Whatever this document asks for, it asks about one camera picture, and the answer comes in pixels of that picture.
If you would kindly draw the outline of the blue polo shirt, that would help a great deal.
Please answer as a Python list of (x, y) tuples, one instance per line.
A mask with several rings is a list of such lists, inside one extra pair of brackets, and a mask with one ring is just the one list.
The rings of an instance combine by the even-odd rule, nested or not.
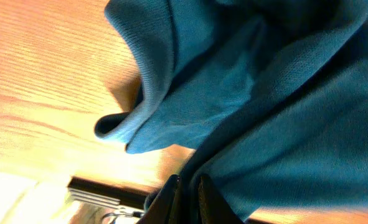
[(260, 207), (368, 207), (368, 1), (110, 1), (139, 68), (132, 111), (95, 135), (194, 154), (156, 215), (200, 223), (199, 187), (245, 220)]

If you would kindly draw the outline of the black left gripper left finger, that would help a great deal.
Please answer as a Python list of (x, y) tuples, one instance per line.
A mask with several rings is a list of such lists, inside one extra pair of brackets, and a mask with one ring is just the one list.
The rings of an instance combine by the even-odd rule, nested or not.
[(137, 224), (179, 224), (182, 212), (181, 196), (180, 177), (172, 175)]

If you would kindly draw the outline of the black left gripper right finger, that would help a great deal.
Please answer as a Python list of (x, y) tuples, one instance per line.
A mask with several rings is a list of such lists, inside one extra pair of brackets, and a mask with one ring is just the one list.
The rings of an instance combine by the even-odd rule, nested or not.
[(243, 224), (208, 175), (200, 177), (197, 193), (202, 224)]

